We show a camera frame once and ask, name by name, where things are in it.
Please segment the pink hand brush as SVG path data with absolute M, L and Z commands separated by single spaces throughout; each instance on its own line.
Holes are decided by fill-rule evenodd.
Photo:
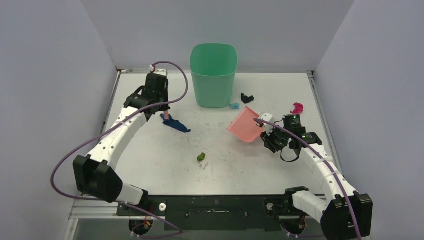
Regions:
M 168 110 L 166 110 L 166 111 L 163 113 L 163 117 L 164 117 L 164 120 L 165 120 L 165 121 L 168 121 L 168 120 L 170 120 L 170 119 L 171 119 L 171 115 L 170 115 L 170 113 L 169 113 L 169 111 L 168 111 Z

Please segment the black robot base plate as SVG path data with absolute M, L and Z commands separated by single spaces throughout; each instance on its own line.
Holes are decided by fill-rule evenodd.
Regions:
M 304 216 L 289 197 L 279 195 L 150 195 L 141 209 L 183 231 L 279 231 L 280 221 Z

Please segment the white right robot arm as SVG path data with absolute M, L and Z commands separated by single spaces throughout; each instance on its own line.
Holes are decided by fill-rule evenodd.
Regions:
M 285 147 L 293 150 L 295 160 L 301 160 L 315 177 L 323 191 L 322 200 L 305 187 L 288 188 L 289 195 L 282 207 L 290 215 L 302 211 L 320 223 L 328 240 L 361 240 L 369 237 L 372 227 L 373 201 L 368 194 L 359 193 L 337 169 L 315 132 L 307 132 L 299 114 L 285 115 L 283 125 L 266 120 L 263 113 L 255 118 L 262 127 L 264 146 L 273 153 Z

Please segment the pink dustpan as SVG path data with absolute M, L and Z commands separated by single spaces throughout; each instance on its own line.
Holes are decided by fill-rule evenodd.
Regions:
M 254 119 L 260 115 L 246 106 L 231 122 L 227 130 L 244 143 L 254 142 L 263 132 Z

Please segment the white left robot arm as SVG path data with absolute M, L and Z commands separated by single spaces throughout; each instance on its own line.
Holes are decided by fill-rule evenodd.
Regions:
M 72 165 L 77 189 L 102 201 L 125 202 L 136 215 L 149 210 L 148 192 L 123 182 L 115 169 L 137 131 L 152 115 L 169 109 L 168 104 L 155 106 L 138 112 L 139 109 L 155 103 L 166 103 L 168 99 L 168 72 L 156 70 L 146 76 L 140 86 L 125 100 L 113 131 L 104 136 L 86 156 L 78 155 Z

